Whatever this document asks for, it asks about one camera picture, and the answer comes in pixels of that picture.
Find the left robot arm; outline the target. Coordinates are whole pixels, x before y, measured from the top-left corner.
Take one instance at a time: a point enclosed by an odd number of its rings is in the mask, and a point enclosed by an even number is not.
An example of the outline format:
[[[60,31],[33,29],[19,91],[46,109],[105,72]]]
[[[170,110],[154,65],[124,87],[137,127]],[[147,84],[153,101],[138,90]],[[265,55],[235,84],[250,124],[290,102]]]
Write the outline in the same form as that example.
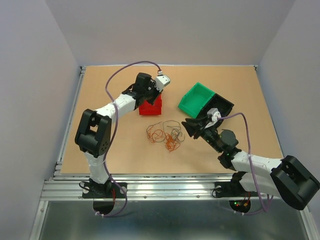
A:
[[[84,152],[89,165],[88,181],[79,183],[84,199],[110,198],[115,184],[106,171],[106,156],[118,128],[118,121],[125,114],[136,110],[144,102],[154,104],[164,88],[171,82],[159,73],[152,78],[147,73],[138,73],[135,83],[125,89],[111,103],[96,109],[86,109],[81,116],[75,135],[75,144]]]

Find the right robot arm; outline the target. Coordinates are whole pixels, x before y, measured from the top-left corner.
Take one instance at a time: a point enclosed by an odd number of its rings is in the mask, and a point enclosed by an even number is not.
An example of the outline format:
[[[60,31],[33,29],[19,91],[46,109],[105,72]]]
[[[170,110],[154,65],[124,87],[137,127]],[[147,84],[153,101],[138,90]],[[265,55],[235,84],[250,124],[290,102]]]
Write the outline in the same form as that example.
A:
[[[231,130],[218,132],[215,125],[223,120],[221,116],[187,118],[182,122],[191,138],[202,138],[220,155],[221,165],[233,170],[230,181],[215,183],[214,198],[236,198],[257,193],[281,198],[287,205],[303,210],[320,190],[320,182],[294,156],[268,158],[257,156],[250,150],[237,148],[238,140]]]

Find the green plastic bin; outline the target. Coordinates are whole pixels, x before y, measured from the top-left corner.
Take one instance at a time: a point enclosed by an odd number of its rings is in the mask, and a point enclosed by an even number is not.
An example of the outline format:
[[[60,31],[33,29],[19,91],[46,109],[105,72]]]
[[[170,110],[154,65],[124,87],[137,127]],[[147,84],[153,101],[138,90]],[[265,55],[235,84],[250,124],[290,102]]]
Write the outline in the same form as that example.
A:
[[[197,82],[180,100],[178,108],[192,118],[196,118],[216,93]]]

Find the black plastic bin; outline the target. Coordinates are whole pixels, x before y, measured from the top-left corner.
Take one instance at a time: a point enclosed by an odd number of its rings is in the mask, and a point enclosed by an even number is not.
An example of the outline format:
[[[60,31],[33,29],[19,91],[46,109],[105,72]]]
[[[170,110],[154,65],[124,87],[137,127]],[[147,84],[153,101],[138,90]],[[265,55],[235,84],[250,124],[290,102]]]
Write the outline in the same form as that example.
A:
[[[226,117],[231,113],[233,107],[234,104],[232,102],[215,93],[200,110],[196,118],[204,117],[207,114],[207,112],[212,108],[217,108],[221,116]]]

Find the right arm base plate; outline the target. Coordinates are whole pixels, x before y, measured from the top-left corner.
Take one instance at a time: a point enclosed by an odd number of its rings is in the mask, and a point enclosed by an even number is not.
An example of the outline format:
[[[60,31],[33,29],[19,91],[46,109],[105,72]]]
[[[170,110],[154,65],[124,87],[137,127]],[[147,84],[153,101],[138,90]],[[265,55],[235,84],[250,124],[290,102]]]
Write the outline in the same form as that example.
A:
[[[214,198],[248,197],[249,192],[244,190],[239,182],[216,181],[211,192]]]

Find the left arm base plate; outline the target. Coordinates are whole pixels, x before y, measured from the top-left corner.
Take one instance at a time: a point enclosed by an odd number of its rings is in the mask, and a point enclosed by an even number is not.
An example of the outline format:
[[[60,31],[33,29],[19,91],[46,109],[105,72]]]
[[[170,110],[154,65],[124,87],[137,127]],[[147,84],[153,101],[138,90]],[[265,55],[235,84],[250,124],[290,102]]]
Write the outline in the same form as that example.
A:
[[[124,199],[125,195],[114,182],[107,181],[105,184],[81,181],[79,187],[82,189],[83,199]]]

